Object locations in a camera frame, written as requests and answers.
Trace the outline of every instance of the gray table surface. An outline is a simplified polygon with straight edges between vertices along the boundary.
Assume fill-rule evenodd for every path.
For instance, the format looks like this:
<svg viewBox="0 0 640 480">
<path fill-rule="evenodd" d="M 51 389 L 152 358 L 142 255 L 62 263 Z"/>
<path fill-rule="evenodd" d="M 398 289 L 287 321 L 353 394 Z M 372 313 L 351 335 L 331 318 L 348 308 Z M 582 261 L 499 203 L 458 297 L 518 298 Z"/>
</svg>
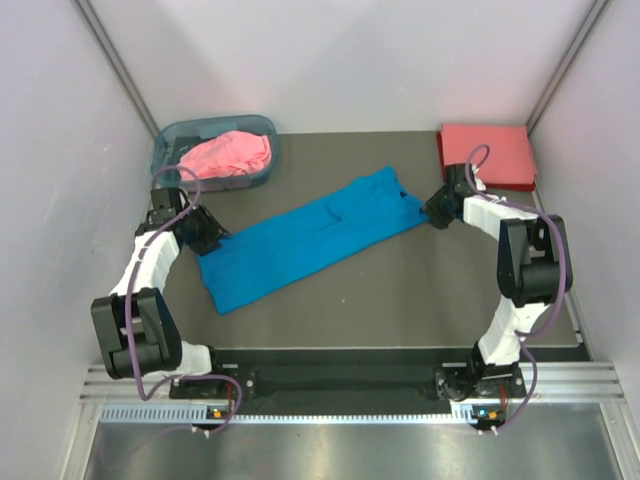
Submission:
<svg viewBox="0 0 640 480">
<path fill-rule="evenodd" d="M 386 165 L 419 198 L 442 185 L 434 132 L 296 134 L 281 143 L 267 183 L 202 197 L 231 232 Z M 507 194 L 533 202 L 530 194 Z M 425 224 L 221 316 L 185 248 L 165 298 L 185 340 L 219 348 L 466 347 L 487 330 L 498 304 L 496 258 L 495 240 L 475 228 Z M 548 335 L 530 343 L 576 345 L 566 308 Z"/>
</svg>

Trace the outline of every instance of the red towel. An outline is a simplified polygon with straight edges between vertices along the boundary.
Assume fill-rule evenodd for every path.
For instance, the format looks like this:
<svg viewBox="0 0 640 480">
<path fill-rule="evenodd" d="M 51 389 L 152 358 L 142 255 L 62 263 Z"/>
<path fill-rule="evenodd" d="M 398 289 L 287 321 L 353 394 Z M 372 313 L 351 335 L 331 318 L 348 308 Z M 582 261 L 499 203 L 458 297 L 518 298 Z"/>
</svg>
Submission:
<svg viewBox="0 0 640 480">
<path fill-rule="evenodd" d="M 466 162 L 471 150 L 482 143 L 491 148 L 489 159 L 476 174 L 485 185 L 527 192 L 535 189 L 538 171 L 524 126 L 443 125 L 438 134 L 443 175 L 445 166 Z M 483 152 L 478 152 L 473 164 L 482 158 Z"/>
</svg>

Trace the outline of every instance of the purple cable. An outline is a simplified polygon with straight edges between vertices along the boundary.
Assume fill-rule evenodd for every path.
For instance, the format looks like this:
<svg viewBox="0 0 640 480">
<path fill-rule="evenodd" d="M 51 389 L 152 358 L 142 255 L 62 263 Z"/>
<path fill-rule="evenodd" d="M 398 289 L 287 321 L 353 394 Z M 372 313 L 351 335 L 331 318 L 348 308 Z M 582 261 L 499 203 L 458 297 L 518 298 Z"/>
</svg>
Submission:
<svg viewBox="0 0 640 480">
<path fill-rule="evenodd" d="M 464 174 L 465 174 L 467 183 L 471 186 L 471 189 L 476 195 L 479 195 L 485 200 L 494 201 L 495 199 L 491 198 L 486 193 L 478 190 L 475 182 L 472 181 L 471 179 L 471 165 L 472 165 L 471 161 L 473 160 L 473 157 L 475 156 L 475 154 L 482 149 L 485 150 L 485 155 L 484 155 L 484 158 L 480 160 L 480 162 L 478 162 L 478 168 L 480 168 L 484 164 L 484 162 L 487 161 L 487 159 L 489 158 L 489 154 L 491 153 L 491 148 L 487 144 L 477 145 L 473 150 L 471 150 L 471 153 L 469 154 L 469 157 L 465 162 Z M 558 315 L 560 314 L 560 309 L 562 308 L 562 301 L 564 299 L 564 292 L 567 285 L 566 253 L 564 251 L 564 245 L 562 243 L 562 236 L 558 231 L 558 227 L 556 227 L 555 223 L 553 223 L 553 220 L 551 220 L 551 218 L 549 218 L 549 216 L 543 211 L 535 207 L 531 207 L 529 205 L 521 205 L 519 203 L 508 202 L 506 200 L 501 200 L 499 203 L 507 207 L 517 208 L 519 210 L 538 215 L 549 226 L 549 230 L 551 231 L 551 234 L 553 235 L 553 239 L 558 248 L 558 263 L 560 265 L 560 279 L 558 281 L 558 293 L 556 295 L 556 302 L 553 305 L 549 319 L 544 323 L 544 325 L 534 332 L 525 333 L 525 332 L 520 332 L 518 330 L 516 330 L 515 332 L 515 334 L 518 336 L 518 341 L 520 342 L 520 349 L 522 350 L 522 353 L 524 353 L 525 357 L 527 357 L 531 362 L 531 368 L 533 370 L 533 378 L 531 380 L 531 385 L 529 386 L 529 391 L 527 392 L 524 399 L 522 400 L 522 403 L 518 406 L 516 411 L 513 412 L 513 414 L 500 427 L 496 428 L 496 433 L 503 431 L 508 425 L 510 425 L 514 420 L 516 420 L 522 414 L 526 406 L 529 404 L 529 401 L 533 397 L 533 393 L 538 384 L 538 363 L 536 362 L 535 357 L 533 356 L 531 351 L 527 348 L 527 346 L 524 344 L 524 342 L 527 338 L 542 335 L 546 333 L 551 327 L 553 327 L 553 325 L 556 323 L 558 319 Z"/>
<path fill-rule="evenodd" d="M 170 171 L 170 170 L 178 170 L 178 171 L 182 170 L 184 172 L 187 172 L 189 175 L 191 175 L 194 178 L 195 182 L 196 182 L 196 193 L 195 193 L 195 196 L 193 197 L 193 200 L 187 206 L 187 208 L 185 208 L 182 212 L 180 212 L 177 216 L 175 216 L 174 218 L 169 220 L 167 223 L 162 225 L 158 230 L 156 230 L 153 233 L 153 235 L 151 235 L 147 239 L 147 241 L 144 243 L 143 248 L 140 249 L 140 252 L 138 254 L 138 260 L 136 261 L 136 263 L 133 266 L 133 269 L 131 270 L 131 276 L 129 277 L 129 283 L 127 284 L 127 293 L 125 295 L 125 300 L 124 300 L 124 322 L 125 322 L 125 329 L 127 331 L 127 343 L 128 343 L 128 346 L 129 346 L 129 352 L 131 354 L 131 365 L 133 367 L 133 376 L 134 376 L 134 378 L 136 380 L 136 387 L 138 389 L 138 395 L 140 396 L 140 398 L 144 402 L 147 402 L 147 401 L 151 400 L 153 395 L 164 384 L 166 384 L 168 382 L 171 382 L 173 380 L 176 380 L 176 379 L 192 380 L 192 381 L 223 380 L 225 382 L 231 383 L 233 385 L 233 387 L 236 389 L 238 398 L 236 399 L 236 402 L 235 402 L 235 404 L 233 406 L 233 409 L 231 410 L 231 412 L 229 412 L 229 415 L 227 415 L 227 418 L 225 418 L 224 422 L 222 422 L 215 430 L 211 430 L 212 433 L 218 433 L 218 432 L 224 430 L 225 428 L 227 428 L 227 426 L 229 426 L 229 422 L 231 422 L 231 419 L 236 415 L 238 409 L 240 408 L 240 405 L 242 404 L 242 387 L 240 386 L 238 381 L 235 378 L 229 377 L 227 375 L 214 375 L 214 374 L 198 375 L 198 376 L 195 376 L 195 375 L 171 375 L 169 377 L 163 378 L 158 383 L 156 383 L 151 388 L 149 393 L 147 394 L 144 391 L 144 384 L 142 382 L 142 372 L 140 371 L 140 361 L 138 360 L 138 353 L 136 351 L 136 341 L 135 341 L 135 336 L 134 336 L 134 333 L 133 333 L 133 318 L 132 318 L 132 313 L 131 313 L 132 312 L 131 303 L 132 303 L 132 300 L 133 300 L 133 288 L 135 286 L 136 278 L 138 276 L 138 272 L 140 270 L 140 265 L 142 264 L 142 260 L 144 259 L 144 255 L 145 255 L 145 253 L 147 251 L 147 248 L 149 248 L 149 246 L 156 240 L 156 238 L 158 238 L 160 236 L 161 233 L 166 232 L 174 224 L 176 224 L 177 222 L 182 220 L 184 217 L 186 217 L 196 207 L 198 201 L 200 200 L 200 192 L 201 192 L 200 179 L 195 174 L 195 172 L 193 172 L 193 170 L 191 170 L 191 169 L 189 169 L 187 167 L 183 167 L 182 165 L 167 166 L 167 167 L 163 167 L 160 170 L 158 170 L 156 172 L 156 174 L 153 176 L 153 180 L 151 181 L 152 187 L 156 184 L 156 181 L 157 181 L 158 177 L 161 174 L 163 174 L 164 172 Z M 105 455 L 104 455 L 104 442 L 103 442 L 103 444 L 100 446 L 100 458 L 102 460 L 102 464 L 107 469 L 115 470 L 115 469 L 121 467 L 133 455 L 138 453 L 140 450 L 142 450 L 144 447 L 146 447 L 151 442 L 157 440 L 158 438 L 160 438 L 160 437 L 162 437 L 162 436 L 164 436 L 164 435 L 166 435 L 167 433 L 170 433 L 170 432 L 174 432 L 174 431 L 177 431 L 177 430 L 187 430 L 187 429 L 191 430 L 191 426 L 180 425 L 180 426 L 176 426 L 176 427 L 169 427 L 169 428 L 167 428 L 165 430 L 162 430 L 159 433 L 157 433 L 156 435 L 154 435 L 154 436 L 150 437 L 149 439 L 145 440 L 144 442 L 142 442 L 140 445 L 135 447 L 133 450 L 131 450 L 131 452 L 129 452 L 124 459 L 120 460 L 118 463 L 116 463 L 114 465 L 109 465 L 109 466 L 107 466 L 106 461 L 104 459 Z"/>
</svg>

